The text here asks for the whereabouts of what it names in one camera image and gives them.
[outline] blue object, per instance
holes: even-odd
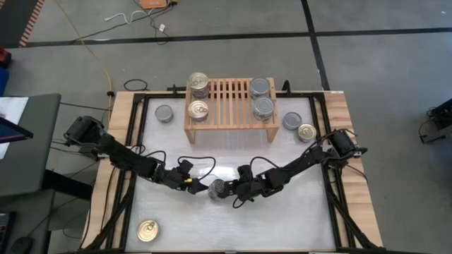
[[[9,79],[9,72],[4,68],[0,67],[0,96],[3,96],[5,92],[6,84]]]

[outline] can lid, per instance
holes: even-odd
[[[196,73],[192,73],[189,76],[189,79],[187,80],[187,82],[190,85],[190,88],[199,90],[199,89],[203,89],[207,86],[207,84],[209,82],[209,78],[204,73],[196,72]]]
[[[195,119],[202,119],[209,112],[207,104],[203,101],[194,101],[189,105],[189,115]]]
[[[302,124],[302,117],[295,112],[289,112],[284,116],[282,124],[287,130],[296,130]]]
[[[254,109],[264,115],[272,114],[275,111],[275,104],[269,97],[259,97],[254,101]]]
[[[158,121],[167,122],[172,118],[172,109],[168,105],[160,105],[155,110],[155,117],[157,117]]]
[[[270,83],[265,78],[254,78],[251,81],[251,91],[264,94],[270,90]]]
[[[305,140],[315,138],[316,135],[317,130],[310,124],[305,123],[298,127],[298,136]]]
[[[138,225],[136,233],[140,240],[149,242],[157,237],[159,230],[158,223],[148,219]]]

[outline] silver can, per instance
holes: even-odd
[[[295,112],[289,112],[284,116],[282,124],[289,131],[297,130],[302,125],[302,117]]]
[[[204,99],[209,96],[209,78],[206,74],[200,72],[192,73],[186,82],[195,98]]]
[[[251,98],[256,99],[260,96],[268,96],[270,91],[270,83],[265,78],[254,78],[251,81],[249,94]]]
[[[254,100],[253,115],[259,121],[269,120],[275,111],[273,100],[267,96],[258,97]]]
[[[203,101],[194,101],[189,105],[189,116],[194,121],[202,122],[207,119],[209,108]]]
[[[298,138],[303,142],[313,140],[317,135],[317,130],[311,124],[302,124],[298,127]]]
[[[161,123],[169,123],[173,116],[172,109],[168,105],[160,105],[155,110],[155,117],[157,117],[157,120]]]
[[[148,219],[138,225],[136,234],[138,239],[143,242],[150,242],[157,238],[160,233],[160,227],[155,220]]]
[[[209,189],[207,189],[207,195],[212,200],[221,199],[219,194],[225,191],[225,182],[221,179],[216,179],[209,185]]]

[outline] table leg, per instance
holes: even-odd
[[[196,132],[185,130],[185,134],[186,134],[186,137],[189,139],[190,144],[194,144]]]
[[[268,142],[270,142],[270,143],[273,142],[277,132],[278,132],[277,128],[267,129],[267,140],[268,140]]]
[[[93,194],[91,185],[70,179],[48,169],[44,173],[42,189],[54,189],[84,200],[91,200],[91,195]]]

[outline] yellow cable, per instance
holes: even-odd
[[[105,65],[102,63],[102,61],[94,54],[94,52],[85,44],[85,42],[83,41],[80,33],[78,32],[76,26],[72,23],[71,18],[69,18],[68,14],[65,12],[65,10],[63,9],[63,7],[61,7],[61,5],[59,4],[58,0],[55,0],[55,3],[57,4],[57,6],[60,8],[60,10],[63,12],[63,14],[66,16],[66,18],[68,19],[68,21],[70,22],[70,24],[72,25],[73,29],[76,31],[78,39],[80,40],[80,42],[82,43],[83,46],[85,46],[85,48],[96,58],[97,62],[100,65],[100,68],[102,68],[102,70],[104,71],[105,75],[107,76],[108,79],[108,85],[109,85],[109,91],[112,91],[112,79],[110,78],[110,75],[108,74],[107,69],[105,68]],[[109,96],[108,97],[108,109],[112,108],[112,97]],[[110,123],[110,118],[112,117],[112,112],[109,111],[108,112],[108,123]]]

